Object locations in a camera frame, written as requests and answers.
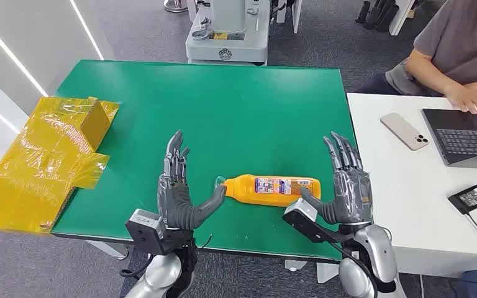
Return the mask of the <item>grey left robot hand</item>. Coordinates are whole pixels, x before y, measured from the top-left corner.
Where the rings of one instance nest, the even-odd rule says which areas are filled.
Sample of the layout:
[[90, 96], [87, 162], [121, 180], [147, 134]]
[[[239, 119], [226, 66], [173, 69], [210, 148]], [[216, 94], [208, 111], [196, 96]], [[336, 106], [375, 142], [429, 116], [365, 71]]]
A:
[[186, 178], [189, 148], [182, 148], [183, 133], [176, 131], [169, 139], [163, 160], [163, 172], [158, 177], [157, 207], [168, 228], [194, 230], [224, 202], [227, 186], [218, 184], [211, 198], [194, 205]]

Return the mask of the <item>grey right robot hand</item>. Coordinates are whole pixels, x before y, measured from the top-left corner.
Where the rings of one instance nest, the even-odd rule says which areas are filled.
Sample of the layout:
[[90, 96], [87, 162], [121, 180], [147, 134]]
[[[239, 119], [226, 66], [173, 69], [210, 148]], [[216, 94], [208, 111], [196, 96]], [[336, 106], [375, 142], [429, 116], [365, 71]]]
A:
[[370, 175], [363, 169], [359, 152], [348, 139], [334, 131], [324, 136], [333, 167], [334, 198], [322, 202], [305, 187], [301, 197], [317, 210], [328, 224], [357, 225], [372, 222]]

